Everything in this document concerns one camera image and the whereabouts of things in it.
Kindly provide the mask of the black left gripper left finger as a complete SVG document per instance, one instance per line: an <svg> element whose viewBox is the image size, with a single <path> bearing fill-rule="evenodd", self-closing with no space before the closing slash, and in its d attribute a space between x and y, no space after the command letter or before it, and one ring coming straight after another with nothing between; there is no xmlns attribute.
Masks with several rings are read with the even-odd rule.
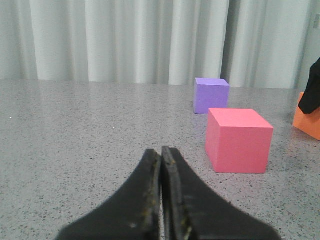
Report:
<svg viewBox="0 0 320 240"><path fill-rule="evenodd" d="M127 181L100 207L63 228L58 240L157 240L161 157L147 149Z"/></svg>

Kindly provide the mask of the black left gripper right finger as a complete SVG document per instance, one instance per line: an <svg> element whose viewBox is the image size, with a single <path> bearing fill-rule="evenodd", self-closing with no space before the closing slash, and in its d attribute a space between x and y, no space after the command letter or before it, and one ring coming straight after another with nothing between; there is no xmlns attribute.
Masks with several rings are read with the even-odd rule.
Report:
<svg viewBox="0 0 320 240"><path fill-rule="evenodd" d="M162 148L164 233L167 240L279 240L268 224L216 194L176 148Z"/></svg>

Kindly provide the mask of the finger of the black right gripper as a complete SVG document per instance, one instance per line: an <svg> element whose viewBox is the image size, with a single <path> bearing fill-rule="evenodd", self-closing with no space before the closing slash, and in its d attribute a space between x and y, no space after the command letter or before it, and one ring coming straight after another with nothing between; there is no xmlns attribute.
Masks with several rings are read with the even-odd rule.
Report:
<svg viewBox="0 0 320 240"><path fill-rule="evenodd" d="M298 107L305 115L320 107L320 59L310 67L308 83Z"/></svg>

